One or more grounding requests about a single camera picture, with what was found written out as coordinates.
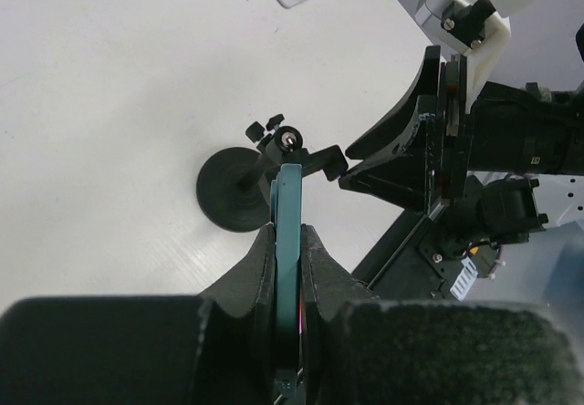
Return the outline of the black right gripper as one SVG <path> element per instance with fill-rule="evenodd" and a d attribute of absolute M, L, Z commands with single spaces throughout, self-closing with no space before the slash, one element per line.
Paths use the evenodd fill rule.
<path fill-rule="evenodd" d="M 415 135 L 420 97 L 437 95 L 437 147 L 407 142 Z M 464 194 L 470 171 L 580 176 L 583 173 L 583 92 L 488 82 L 470 99 L 467 60 L 441 64 L 441 48 L 425 48 L 406 93 L 345 150 L 357 162 L 339 187 L 416 213 Z"/>

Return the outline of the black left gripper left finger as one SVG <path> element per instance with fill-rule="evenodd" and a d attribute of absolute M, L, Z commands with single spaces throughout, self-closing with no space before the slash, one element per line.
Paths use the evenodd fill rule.
<path fill-rule="evenodd" d="M 31 297 L 1 316 L 4 404 L 269 404 L 275 231 L 197 295 Z"/>

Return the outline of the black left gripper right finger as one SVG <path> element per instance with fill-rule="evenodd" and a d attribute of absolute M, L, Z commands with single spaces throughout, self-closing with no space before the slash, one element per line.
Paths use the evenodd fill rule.
<path fill-rule="evenodd" d="M 580 404 L 564 331 L 532 306 L 376 297 L 301 229 L 309 404 Z"/>

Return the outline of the teal smartphone black screen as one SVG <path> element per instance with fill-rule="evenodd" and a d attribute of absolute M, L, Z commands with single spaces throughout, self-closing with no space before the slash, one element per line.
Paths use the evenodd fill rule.
<path fill-rule="evenodd" d="M 280 394 L 296 394 L 300 352 L 300 247 L 302 167 L 286 163 L 271 185 L 271 223 L 275 230 L 275 382 Z"/>

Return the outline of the black round-base phone holder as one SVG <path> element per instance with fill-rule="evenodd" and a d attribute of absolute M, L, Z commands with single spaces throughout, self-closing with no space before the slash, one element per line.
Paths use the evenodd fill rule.
<path fill-rule="evenodd" d="M 277 114 L 262 125 L 253 122 L 245 135 L 256 147 L 229 147 L 212 155 L 200 169 L 196 198 L 204 215 L 218 227 L 235 233 L 259 229 L 270 220 L 270 187 L 280 166 L 302 167 L 307 177 L 323 171 L 335 181 L 348 169 L 339 146 L 311 153 L 300 131 Z"/>

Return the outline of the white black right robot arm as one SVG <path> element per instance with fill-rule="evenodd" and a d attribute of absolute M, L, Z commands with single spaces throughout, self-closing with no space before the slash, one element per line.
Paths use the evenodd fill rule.
<path fill-rule="evenodd" d="M 442 204 L 445 245 L 522 243 L 548 222 L 538 176 L 583 173 L 583 93 L 488 82 L 471 99 L 468 70 L 427 47 L 404 97 L 347 148 L 339 186 L 416 213 Z"/>

